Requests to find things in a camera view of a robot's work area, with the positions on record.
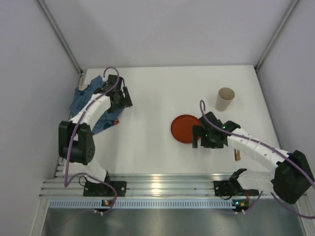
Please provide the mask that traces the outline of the red round plastic plate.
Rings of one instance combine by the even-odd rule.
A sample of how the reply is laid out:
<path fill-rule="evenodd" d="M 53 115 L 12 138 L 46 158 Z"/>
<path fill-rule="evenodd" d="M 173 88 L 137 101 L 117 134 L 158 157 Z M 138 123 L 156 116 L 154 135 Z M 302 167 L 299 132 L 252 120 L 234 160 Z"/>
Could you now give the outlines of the red round plastic plate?
<path fill-rule="evenodd" d="M 192 127 L 195 125 L 200 125 L 197 117 L 188 114 L 180 115 L 171 123 L 171 134 L 180 143 L 192 144 Z"/>

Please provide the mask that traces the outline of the blue letter-print cloth napkin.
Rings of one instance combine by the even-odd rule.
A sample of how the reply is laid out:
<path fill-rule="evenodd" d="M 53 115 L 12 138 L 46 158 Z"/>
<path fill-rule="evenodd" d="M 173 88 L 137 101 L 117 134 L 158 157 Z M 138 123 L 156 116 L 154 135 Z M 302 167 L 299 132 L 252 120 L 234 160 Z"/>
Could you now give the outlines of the blue letter-print cloth napkin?
<path fill-rule="evenodd" d="M 102 76 L 97 76 L 91 80 L 89 85 L 76 88 L 73 101 L 70 105 L 71 121 L 77 122 L 79 120 L 82 112 L 90 104 L 90 100 L 99 96 L 98 94 L 94 94 L 94 91 L 103 87 L 103 85 L 105 85 L 105 82 Z M 90 126 L 93 135 L 113 126 L 115 124 L 114 121 L 122 112 L 122 109 L 118 109 L 115 112 L 109 113 L 109 108 L 109 97 L 103 96 L 87 110 L 87 113 L 81 120 L 82 123 Z"/>

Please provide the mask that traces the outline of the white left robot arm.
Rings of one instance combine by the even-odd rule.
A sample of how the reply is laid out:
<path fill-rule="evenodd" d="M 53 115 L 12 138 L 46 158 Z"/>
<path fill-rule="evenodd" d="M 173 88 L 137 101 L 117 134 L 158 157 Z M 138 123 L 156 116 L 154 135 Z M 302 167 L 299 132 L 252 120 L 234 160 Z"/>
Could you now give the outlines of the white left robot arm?
<path fill-rule="evenodd" d="M 108 180 L 108 172 L 95 158 L 94 135 L 114 126 L 123 109 L 131 106 L 125 81 L 116 75 L 97 76 L 90 84 L 76 89 L 70 106 L 71 119 L 62 121 L 58 127 L 66 185 L 78 176 L 94 183 Z"/>

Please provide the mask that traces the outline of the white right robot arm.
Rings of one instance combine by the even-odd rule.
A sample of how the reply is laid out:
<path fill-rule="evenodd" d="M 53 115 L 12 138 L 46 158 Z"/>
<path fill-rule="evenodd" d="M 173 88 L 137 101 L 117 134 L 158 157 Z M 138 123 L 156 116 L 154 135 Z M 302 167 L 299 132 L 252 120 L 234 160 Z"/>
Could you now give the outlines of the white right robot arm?
<path fill-rule="evenodd" d="M 222 123 L 212 112 L 199 118 L 199 122 L 200 126 L 192 129 L 194 148 L 198 146 L 196 137 L 199 136 L 204 148 L 233 148 L 266 169 L 253 171 L 243 167 L 236 170 L 228 179 L 230 195 L 257 190 L 273 193 L 284 202 L 294 204 L 315 185 L 314 176 L 302 152 L 288 152 L 270 146 L 230 120 Z"/>

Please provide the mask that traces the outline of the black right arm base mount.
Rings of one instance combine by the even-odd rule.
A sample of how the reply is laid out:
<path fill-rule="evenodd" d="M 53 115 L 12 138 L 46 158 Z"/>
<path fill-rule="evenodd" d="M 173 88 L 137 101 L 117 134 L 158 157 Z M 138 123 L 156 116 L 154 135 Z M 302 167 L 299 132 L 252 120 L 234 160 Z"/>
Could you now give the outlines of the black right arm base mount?
<path fill-rule="evenodd" d="M 258 196 L 259 191 L 255 189 L 244 189 L 241 187 L 240 183 L 237 181 L 240 174 L 242 174 L 247 169 L 241 168 L 235 171 L 228 180 L 217 180 L 214 181 L 214 191 L 215 196 L 221 197 L 224 200 L 229 200 L 234 196 Z"/>

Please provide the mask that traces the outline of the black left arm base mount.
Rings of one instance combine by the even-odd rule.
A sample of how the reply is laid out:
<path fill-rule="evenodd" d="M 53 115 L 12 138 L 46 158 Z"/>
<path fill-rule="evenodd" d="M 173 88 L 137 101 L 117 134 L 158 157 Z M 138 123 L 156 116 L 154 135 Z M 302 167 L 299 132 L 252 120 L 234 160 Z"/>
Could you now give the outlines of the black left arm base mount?
<path fill-rule="evenodd" d="M 125 196 L 127 190 L 126 181 L 112 181 L 110 176 L 107 176 L 105 182 L 115 189 L 118 197 Z M 90 182 L 86 177 L 79 177 L 79 184 L 84 188 L 84 197 L 114 197 L 114 191 L 110 187 L 102 183 Z"/>

